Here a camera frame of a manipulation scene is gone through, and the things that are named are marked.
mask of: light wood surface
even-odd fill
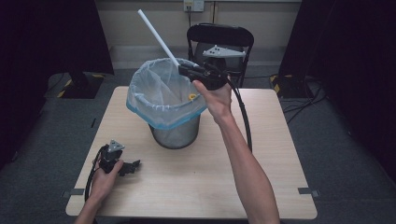
[[[142,165],[133,175],[118,177],[99,216],[246,218],[219,127],[206,110],[197,139],[189,147],[166,149],[152,137],[147,123],[126,107],[128,87],[118,87],[82,167],[76,189],[85,189],[92,160],[111,139],[125,145],[121,158]],[[267,173],[281,218],[312,219],[317,210],[307,188],[290,132],[272,90],[240,90],[252,133],[253,154]],[[233,114],[245,134],[244,121],[233,98]],[[84,197],[73,195],[66,213],[77,216]]]

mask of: black curtain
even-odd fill
[[[279,73],[319,77],[396,180],[396,2],[303,0]]]
[[[50,76],[114,71],[93,0],[1,1],[0,50],[2,168],[37,118]]]

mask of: white tube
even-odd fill
[[[148,26],[150,31],[154,34],[155,38],[157,38],[158,42],[160,42],[160,44],[163,47],[163,49],[165,50],[166,54],[169,56],[169,58],[171,58],[173,64],[176,67],[178,67],[180,65],[180,63],[177,62],[175,56],[172,54],[172,52],[169,50],[169,48],[165,45],[165,43],[163,42],[161,37],[158,35],[157,31],[155,31],[154,27],[151,25],[151,23],[149,22],[149,19],[145,16],[145,14],[143,13],[142,9],[139,9],[137,11],[137,13],[139,13],[140,17],[146,23],[146,25]]]

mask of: trash can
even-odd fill
[[[195,140],[200,115],[206,109],[204,97],[168,58],[145,62],[134,73],[126,105],[148,123],[157,143],[170,149],[186,147]]]

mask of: trash bag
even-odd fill
[[[206,109],[204,97],[187,77],[178,73],[169,58],[145,62],[134,73],[126,105],[150,127],[160,130],[174,129]]]

